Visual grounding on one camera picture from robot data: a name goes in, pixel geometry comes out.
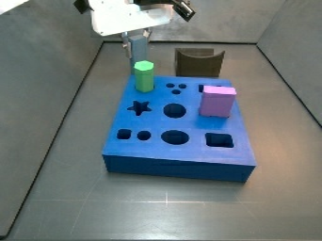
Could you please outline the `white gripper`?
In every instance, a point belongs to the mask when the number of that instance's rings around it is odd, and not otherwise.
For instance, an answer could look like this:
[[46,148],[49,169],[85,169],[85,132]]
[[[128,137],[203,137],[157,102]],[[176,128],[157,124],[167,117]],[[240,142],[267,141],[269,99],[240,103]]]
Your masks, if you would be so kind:
[[92,28],[100,36],[120,33],[125,56],[132,58],[129,31],[143,29],[143,36],[149,40],[148,27],[168,24],[172,20],[172,6],[153,4],[139,6],[133,0],[88,0],[90,7]]

